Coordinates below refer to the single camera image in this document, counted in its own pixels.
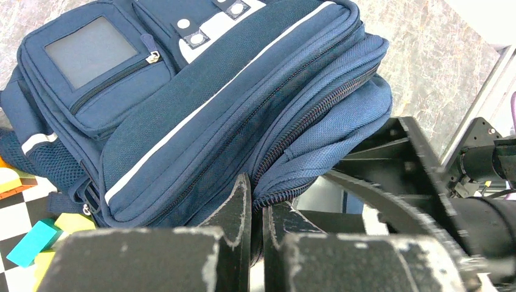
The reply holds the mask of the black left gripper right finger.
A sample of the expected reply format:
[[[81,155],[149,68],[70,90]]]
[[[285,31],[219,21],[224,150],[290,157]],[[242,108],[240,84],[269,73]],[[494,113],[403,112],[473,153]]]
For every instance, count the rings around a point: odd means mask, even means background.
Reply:
[[[286,201],[263,210],[265,291],[296,291],[295,275],[302,270],[299,240],[325,232]]]

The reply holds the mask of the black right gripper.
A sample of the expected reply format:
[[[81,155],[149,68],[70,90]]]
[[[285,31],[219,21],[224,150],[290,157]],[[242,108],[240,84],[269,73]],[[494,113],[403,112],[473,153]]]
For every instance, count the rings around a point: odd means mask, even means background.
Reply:
[[[437,239],[460,266],[477,267],[496,287],[515,286],[515,136],[490,134],[475,118],[441,165],[412,117],[388,119],[324,176],[383,214],[397,231]],[[416,206],[366,181],[418,177]]]

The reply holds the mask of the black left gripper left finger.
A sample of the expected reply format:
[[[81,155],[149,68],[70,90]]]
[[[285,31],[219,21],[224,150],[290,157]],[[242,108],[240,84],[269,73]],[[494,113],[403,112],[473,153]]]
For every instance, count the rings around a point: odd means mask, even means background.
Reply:
[[[228,199],[199,225],[217,240],[202,269],[208,291],[249,290],[251,217],[251,185],[242,173]]]

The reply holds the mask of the navy blue student backpack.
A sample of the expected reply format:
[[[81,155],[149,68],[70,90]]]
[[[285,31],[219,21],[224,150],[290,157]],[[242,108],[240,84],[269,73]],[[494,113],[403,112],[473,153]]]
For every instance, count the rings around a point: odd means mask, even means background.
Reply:
[[[103,228],[304,193],[389,119],[389,42],[352,1],[92,1],[25,36],[1,156]]]

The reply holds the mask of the lime green toy block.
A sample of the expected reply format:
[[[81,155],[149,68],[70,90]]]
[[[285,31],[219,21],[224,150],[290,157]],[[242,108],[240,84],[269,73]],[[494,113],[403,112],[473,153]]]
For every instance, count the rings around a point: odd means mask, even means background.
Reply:
[[[54,226],[67,234],[96,229],[95,223],[89,217],[69,213],[62,213],[55,220]]]

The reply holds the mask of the teal toy block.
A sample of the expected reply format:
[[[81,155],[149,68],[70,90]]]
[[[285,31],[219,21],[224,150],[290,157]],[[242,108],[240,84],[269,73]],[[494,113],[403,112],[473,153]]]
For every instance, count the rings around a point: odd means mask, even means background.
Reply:
[[[32,265],[35,257],[41,251],[49,249],[63,233],[54,223],[55,221],[52,219],[43,219],[36,222],[31,230],[7,254],[6,258],[23,268]]]

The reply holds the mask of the yellow toy block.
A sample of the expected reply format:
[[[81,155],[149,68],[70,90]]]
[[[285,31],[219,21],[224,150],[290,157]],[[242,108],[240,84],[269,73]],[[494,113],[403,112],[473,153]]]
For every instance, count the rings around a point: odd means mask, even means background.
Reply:
[[[38,287],[40,286],[40,283],[46,273],[46,271],[49,268],[49,265],[51,264],[52,259],[54,258],[55,251],[54,250],[48,250],[40,252],[34,260],[35,264],[35,283],[33,286],[33,291],[37,291]]]

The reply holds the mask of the black white chessboard mat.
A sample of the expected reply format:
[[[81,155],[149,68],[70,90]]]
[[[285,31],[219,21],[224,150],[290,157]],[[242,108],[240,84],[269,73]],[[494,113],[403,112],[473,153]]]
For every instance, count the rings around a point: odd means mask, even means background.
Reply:
[[[55,217],[47,212],[47,196],[56,188],[47,179],[36,180],[35,187],[1,200],[1,291],[33,290],[35,267],[20,267],[7,254],[36,222]]]

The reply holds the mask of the orange yellow wedge block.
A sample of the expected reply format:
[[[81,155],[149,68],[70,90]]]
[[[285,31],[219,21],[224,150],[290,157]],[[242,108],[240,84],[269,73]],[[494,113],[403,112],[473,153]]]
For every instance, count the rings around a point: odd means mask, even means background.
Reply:
[[[21,193],[37,186],[36,177],[26,173],[1,159],[1,199]]]

